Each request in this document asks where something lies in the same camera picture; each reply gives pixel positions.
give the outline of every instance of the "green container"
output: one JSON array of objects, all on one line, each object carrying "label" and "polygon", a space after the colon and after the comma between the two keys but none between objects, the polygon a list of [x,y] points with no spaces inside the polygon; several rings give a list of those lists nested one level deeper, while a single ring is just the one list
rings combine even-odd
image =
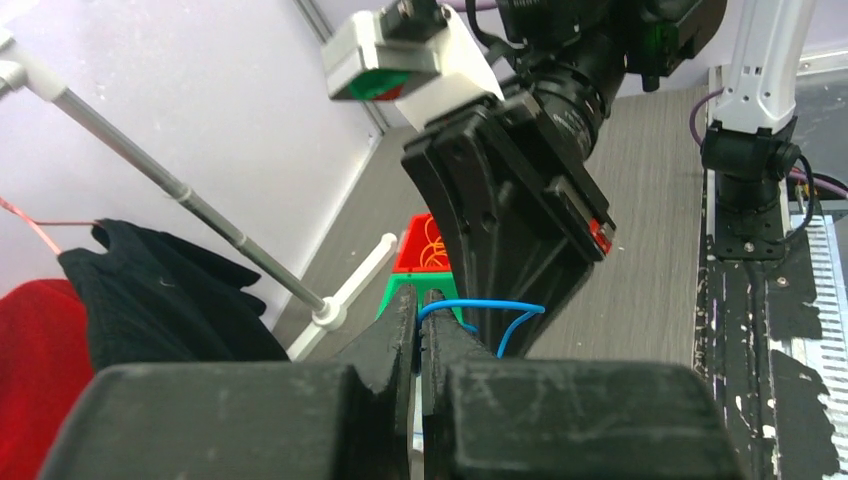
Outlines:
[{"label": "green container", "polygon": [[[380,304],[380,310],[377,311],[377,316],[383,313],[386,305],[389,304],[397,289],[401,285],[411,283],[415,286],[415,291],[418,293],[418,310],[424,308],[424,294],[429,290],[441,290],[445,294],[446,300],[456,300],[459,295],[456,293],[456,282],[453,281],[453,274],[450,272],[444,273],[395,273],[389,277],[389,284],[386,286],[386,293],[383,294],[383,303]],[[462,309],[454,308],[453,314],[456,316],[459,323],[465,324],[462,321]]]}]

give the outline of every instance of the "blue wire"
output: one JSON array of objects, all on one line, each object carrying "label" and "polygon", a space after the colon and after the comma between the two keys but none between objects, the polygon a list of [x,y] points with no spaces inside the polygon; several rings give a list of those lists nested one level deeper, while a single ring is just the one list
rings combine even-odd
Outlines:
[{"label": "blue wire", "polygon": [[516,318],[515,321],[509,325],[509,327],[506,329],[506,332],[504,332],[503,338],[501,338],[501,344],[498,347],[497,353],[498,358],[503,358],[503,354],[506,351],[506,345],[509,343],[509,337],[512,336],[512,332],[514,332],[516,328],[520,327],[522,323],[526,322],[527,320],[530,320],[535,315],[536,312],[527,312],[524,315]]},{"label": "blue wire", "polygon": [[[512,324],[510,324],[509,328],[506,329],[506,333],[504,333],[504,336],[501,339],[500,347],[498,347],[498,358],[503,357],[503,353],[509,343],[509,338],[512,336],[512,332],[514,332],[516,328],[537,313],[545,313],[545,307],[541,305],[534,305],[532,303],[510,302],[506,300],[442,300],[440,302],[431,303],[418,312],[418,326],[421,326],[421,322],[423,322],[430,313],[446,308],[495,308],[499,310],[526,311],[527,313],[518,317],[514,322],[512,322]],[[477,333],[477,328],[473,325],[463,325],[463,327],[472,333]]]}]

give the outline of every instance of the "clothing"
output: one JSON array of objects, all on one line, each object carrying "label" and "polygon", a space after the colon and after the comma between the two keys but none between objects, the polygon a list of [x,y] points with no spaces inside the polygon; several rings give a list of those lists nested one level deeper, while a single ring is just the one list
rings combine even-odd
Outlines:
[{"label": "clothing", "polygon": [[0,299],[0,478],[35,478],[59,426],[94,375],[85,307],[65,280]]},{"label": "clothing", "polygon": [[173,235],[101,220],[106,249],[62,253],[59,263],[88,312],[92,365],[288,360],[243,293],[260,276]]}]

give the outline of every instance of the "metal grate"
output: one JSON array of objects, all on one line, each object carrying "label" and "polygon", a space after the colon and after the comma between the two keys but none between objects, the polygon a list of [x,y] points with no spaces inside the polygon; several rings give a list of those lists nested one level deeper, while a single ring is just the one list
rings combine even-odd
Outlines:
[{"label": "metal grate", "polygon": [[[802,215],[792,217],[798,226]],[[816,282],[816,301],[822,325],[821,340],[783,342],[784,353],[815,369],[830,395],[819,400],[835,428],[833,444],[839,453],[840,472],[829,477],[848,480],[848,295],[836,241],[833,217],[817,216],[807,228]]]}]

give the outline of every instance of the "red container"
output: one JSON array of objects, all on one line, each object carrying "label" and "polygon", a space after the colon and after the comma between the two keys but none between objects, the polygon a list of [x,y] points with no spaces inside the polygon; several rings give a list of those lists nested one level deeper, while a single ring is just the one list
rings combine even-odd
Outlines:
[{"label": "red container", "polygon": [[443,273],[450,271],[448,253],[433,216],[425,213],[412,217],[392,272]]}]

